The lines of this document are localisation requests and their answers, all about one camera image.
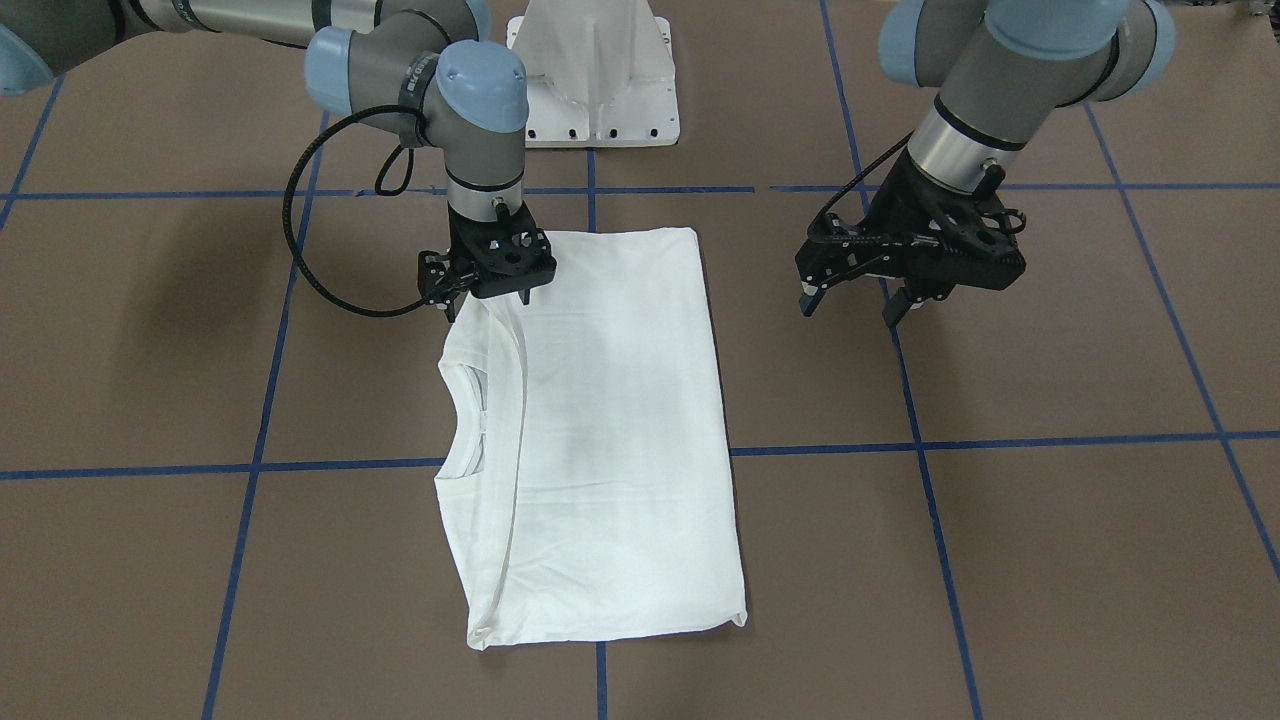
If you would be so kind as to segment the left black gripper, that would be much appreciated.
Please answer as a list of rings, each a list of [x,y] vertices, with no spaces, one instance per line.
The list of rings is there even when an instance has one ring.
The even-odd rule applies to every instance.
[[[795,261],[799,307],[813,316],[835,284],[863,275],[905,281],[884,302],[884,324],[896,328],[916,301],[956,286],[1006,290],[1027,269],[1016,236],[1025,215],[1006,208],[997,191],[1006,172],[988,159],[973,193],[937,184],[906,151],[895,159],[868,214],[854,224],[826,205],[810,222]]]

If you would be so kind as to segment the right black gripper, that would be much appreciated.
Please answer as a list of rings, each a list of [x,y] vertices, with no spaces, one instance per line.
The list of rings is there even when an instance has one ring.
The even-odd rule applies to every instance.
[[[557,269],[550,241],[526,205],[503,208],[493,222],[477,222],[448,209],[451,246],[447,252],[419,255],[419,292],[429,305],[444,305],[456,323],[463,292],[475,299],[518,293],[526,307],[532,288],[549,284]]]

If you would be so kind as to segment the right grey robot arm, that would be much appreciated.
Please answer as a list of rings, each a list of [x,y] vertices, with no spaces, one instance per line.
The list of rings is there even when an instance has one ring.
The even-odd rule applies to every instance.
[[[524,199],[526,73],[490,41],[485,1],[5,1],[3,94],[44,87],[125,41],[200,31],[300,47],[308,96],[337,117],[303,151],[285,184],[282,223],[300,274],[337,297],[307,266],[292,206],[303,170],[325,141],[365,123],[397,138],[397,152],[443,151],[451,245],[419,255],[417,307],[456,315],[462,293],[527,301],[556,260]]]

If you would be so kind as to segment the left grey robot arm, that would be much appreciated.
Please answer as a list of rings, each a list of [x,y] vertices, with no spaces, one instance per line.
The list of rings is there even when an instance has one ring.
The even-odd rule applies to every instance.
[[[887,327],[957,287],[1006,290],[1027,261],[1027,219],[998,199],[1050,114],[1152,85],[1176,47],[1161,1],[901,1],[879,32],[892,81],[933,88],[918,127],[887,150],[890,170],[855,223],[826,202],[795,256],[810,316],[835,286],[900,279]]]

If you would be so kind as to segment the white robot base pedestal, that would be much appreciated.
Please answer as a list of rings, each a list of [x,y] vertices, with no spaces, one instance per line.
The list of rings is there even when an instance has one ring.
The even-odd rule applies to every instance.
[[[525,64],[529,149],[678,142],[669,22],[648,1],[530,1],[507,22]]]

